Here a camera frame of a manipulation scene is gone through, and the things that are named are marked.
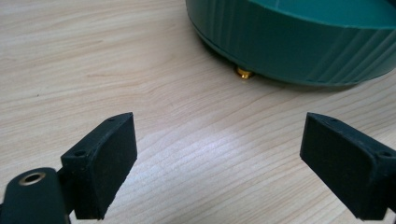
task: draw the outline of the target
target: ribbed edge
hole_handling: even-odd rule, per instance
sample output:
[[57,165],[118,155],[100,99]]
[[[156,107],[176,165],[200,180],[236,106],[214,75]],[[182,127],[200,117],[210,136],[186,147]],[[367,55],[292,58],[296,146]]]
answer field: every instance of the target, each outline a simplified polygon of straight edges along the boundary
[[[249,34],[267,32],[266,27],[262,27],[261,24],[262,13],[268,9],[245,0],[188,1],[200,1],[201,4],[206,4],[205,12],[199,13],[200,20],[205,19],[204,23],[195,23],[195,18],[191,18],[206,42],[234,63],[265,76],[304,84],[349,85],[384,75],[396,66],[395,30],[332,27],[336,32],[336,38],[326,50],[319,53],[314,65],[310,62],[301,64],[305,66],[304,74],[294,76],[293,74],[279,74],[274,69],[269,71],[268,66],[264,66],[265,62],[260,62],[257,58],[252,59],[251,51],[255,51],[254,48],[241,45],[242,39],[248,43],[258,42],[255,40],[257,36]],[[326,28],[323,24],[303,22],[305,25],[312,26],[313,29]],[[290,41],[293,41],[295,37],[290,36]],[[288,53],[288,49],[282,49],[282,46],[279,48]],[[264,53],[256,51],[255,55]]]

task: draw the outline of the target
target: black 3d printed part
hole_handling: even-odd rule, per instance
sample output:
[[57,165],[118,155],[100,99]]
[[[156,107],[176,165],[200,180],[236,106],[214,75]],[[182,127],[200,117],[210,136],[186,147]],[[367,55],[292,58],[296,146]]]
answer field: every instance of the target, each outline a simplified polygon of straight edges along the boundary
[[62,155],[63,169],[75,181],[78,219],[105,217],[136,156],[132,113],[105,120]]
[[395,210],[396,152],[338,119],[308,113],[301,158],[355,215]]
[[63,168],[39,168],[12,179],[0,204],[0,223],[68,224],[103,219],[136,161],[133,114],[102,122],[61,157]]

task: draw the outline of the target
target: wood grain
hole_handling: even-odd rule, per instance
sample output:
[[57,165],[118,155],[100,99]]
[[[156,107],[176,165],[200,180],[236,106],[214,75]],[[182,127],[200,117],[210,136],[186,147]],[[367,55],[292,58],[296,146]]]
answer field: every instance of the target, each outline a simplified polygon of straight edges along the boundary
[[101,223],[361,223],[300,160],[305,114],[396,148],[395,71],[349,88],[245,81],[182,0],[1,1],[0,71],[0,200],[134,112],[138,160]]

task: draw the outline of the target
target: screw hole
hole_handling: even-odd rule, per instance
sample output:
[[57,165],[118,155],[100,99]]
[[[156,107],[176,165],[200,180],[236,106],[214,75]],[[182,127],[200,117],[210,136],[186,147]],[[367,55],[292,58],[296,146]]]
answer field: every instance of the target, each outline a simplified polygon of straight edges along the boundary
[[378,152],[378,154],[380,156],[384,156],[384,157],[392,157],[392,154],[390,154],[389,152],[386,152],[386,151]]
[[77,157],[82,157],[84,155],[85,155],[85,151],[77,151],[77,152],[75,152],[75,156],[77,156]]
[[20,180],[20,185],[22,186],[29,186],[35,183],[38,183],[40,180],[44,179],[46,176],[45,173],[33,173],[26,175],[24,178]]

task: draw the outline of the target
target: brass insert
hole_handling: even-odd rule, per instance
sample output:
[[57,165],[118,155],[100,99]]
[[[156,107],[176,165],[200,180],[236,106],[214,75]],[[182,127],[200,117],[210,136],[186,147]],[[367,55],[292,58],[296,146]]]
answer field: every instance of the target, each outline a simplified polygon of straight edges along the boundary
[[244,70],[240,67],[236,67],[235,72],[236,72],[236,74],[238,74],[238,76],[240,76],[243,79],[250,79],[251,77],[254,77],[253,72],[249,72],[249,71]]

